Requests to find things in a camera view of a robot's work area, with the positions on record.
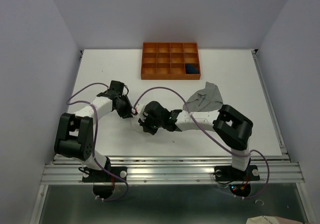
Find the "white pink grey underwear pile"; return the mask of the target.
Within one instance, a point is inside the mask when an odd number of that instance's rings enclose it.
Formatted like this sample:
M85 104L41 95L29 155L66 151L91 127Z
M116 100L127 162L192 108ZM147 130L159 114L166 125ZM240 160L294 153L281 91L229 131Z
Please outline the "white pink grey underwear pile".
M143 133L143 127L140 126L140 124L139 124L137 119L134 119L134 120L131 121L131 127L137 133Z

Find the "navy blue underwear white trim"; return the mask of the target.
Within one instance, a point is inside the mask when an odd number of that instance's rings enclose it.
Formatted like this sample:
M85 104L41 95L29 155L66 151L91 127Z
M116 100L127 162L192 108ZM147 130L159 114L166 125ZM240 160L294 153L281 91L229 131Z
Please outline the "navy blue underwear white trim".
M196 67L194 67L190 63L186 63L185 64L185 73L189 74L189 75L193 75L193 74L198 75L200 72Z

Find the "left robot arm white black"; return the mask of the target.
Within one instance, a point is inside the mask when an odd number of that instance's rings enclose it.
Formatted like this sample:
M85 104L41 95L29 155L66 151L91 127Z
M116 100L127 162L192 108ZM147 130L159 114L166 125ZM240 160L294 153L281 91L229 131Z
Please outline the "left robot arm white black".
M96 95L91 102L72 98L85 89L102 85L106 90ZM99 120L105 115L116 111L120 118L132 118L132 104L128 98L127 85L120 81L112 80L110 85L95 82L83 87L73 94L66 102L68 106L85 104L85 107L74 113L63 113L59 118L54 152L66 158L72 158L87 168L94 170L94 175L100 181L111 177L110 159L96 151Z

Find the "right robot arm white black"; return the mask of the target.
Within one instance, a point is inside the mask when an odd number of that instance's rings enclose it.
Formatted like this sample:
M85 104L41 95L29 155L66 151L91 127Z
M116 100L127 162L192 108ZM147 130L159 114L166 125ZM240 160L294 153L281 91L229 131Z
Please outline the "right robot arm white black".
M215 132L230 148L232 161L231 176L242 179L248 174L250 162L249 139L253 122L230 105L222 105L219 110L207 112L188 112L182 109L172 111L159 102L137 104L138 124L145 133L154 135L158 129L169 132L200 130Z

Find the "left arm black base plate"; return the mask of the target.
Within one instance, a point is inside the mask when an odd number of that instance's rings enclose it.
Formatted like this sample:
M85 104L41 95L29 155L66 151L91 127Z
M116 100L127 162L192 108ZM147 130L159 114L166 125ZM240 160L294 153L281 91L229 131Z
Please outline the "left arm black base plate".
M107 174L103 170L94 170L88 167L79 167L78 170L82 173L83 183L121 183L122 181ZM124 180L127 179L127 167L112 166L110 172Z

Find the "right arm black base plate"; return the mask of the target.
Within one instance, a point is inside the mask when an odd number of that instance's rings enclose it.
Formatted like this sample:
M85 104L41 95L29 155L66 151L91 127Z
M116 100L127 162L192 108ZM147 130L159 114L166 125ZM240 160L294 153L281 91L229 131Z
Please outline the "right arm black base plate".
M249 165L245 171L231 165L218 165L214 168L215 180L218 182L259 181L260 174L256 165Z

